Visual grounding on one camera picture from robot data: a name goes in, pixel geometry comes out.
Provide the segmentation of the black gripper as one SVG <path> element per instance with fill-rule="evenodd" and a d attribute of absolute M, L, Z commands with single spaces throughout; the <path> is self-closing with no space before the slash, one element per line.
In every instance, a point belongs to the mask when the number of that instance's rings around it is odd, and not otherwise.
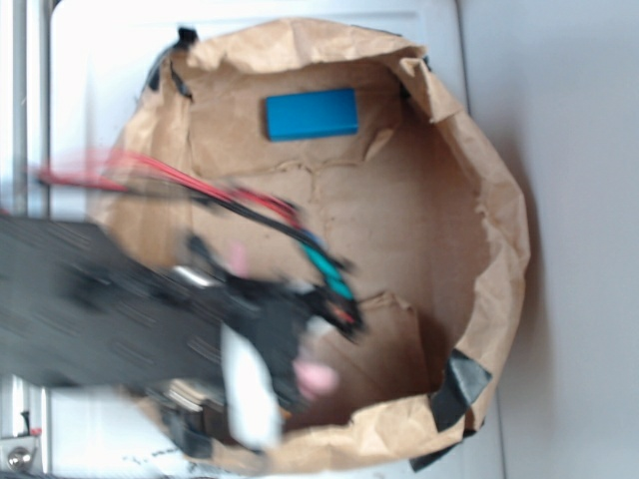
<path fill-rule="evenodd" d="M 285 280 L 241 277 L 221 265 L 202 239 L 186 240 L 198 270 L 216 282 L 200 289 L 205 315 L 211 317 L 216 312 L 222 324 L 257 350 L 279 406 L 288 411 L 299 410 L 305 402 L 294 361 L 311 321 L 325 321 L 348 340 L 365 329 L 341 265 L 315 244 L 303 243 L 302 247 L 319 271 L 322 285 L 297 289 Z"/>

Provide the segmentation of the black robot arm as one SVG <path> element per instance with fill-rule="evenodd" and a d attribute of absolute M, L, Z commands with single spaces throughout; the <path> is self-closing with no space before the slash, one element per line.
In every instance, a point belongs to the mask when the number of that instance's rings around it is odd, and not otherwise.
<path fill-rule="evenodd" d="M 148 267 L 99 226 L 3 216 L 1 370 L 43 387 L 158 388 L 173 380 L 223 389 L 222 330 L 247 339 L 280 404 L 301 399 L 293 362 L 309 322 L 344 336 L 357 305 L 325 287 L 239 277 L 197 236 L 191 261 Z"/>

